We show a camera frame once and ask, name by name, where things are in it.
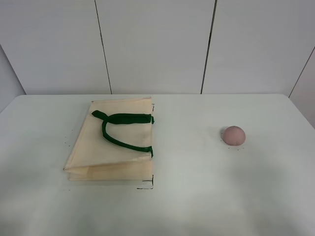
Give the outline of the pink peach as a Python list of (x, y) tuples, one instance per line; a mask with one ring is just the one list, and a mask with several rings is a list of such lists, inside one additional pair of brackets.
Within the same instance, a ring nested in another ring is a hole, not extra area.
[(242, 128), (230, 126), (224, 130), (222, 139), (229, 146), (240, 146), (245, 142), (246, 134)]

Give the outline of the white linen bag green handles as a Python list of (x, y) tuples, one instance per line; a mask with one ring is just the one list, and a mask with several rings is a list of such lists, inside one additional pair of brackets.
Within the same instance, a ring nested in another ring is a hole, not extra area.
[(64, 167), (69, 180), (153, 178), (150, 97), (92, 101)]

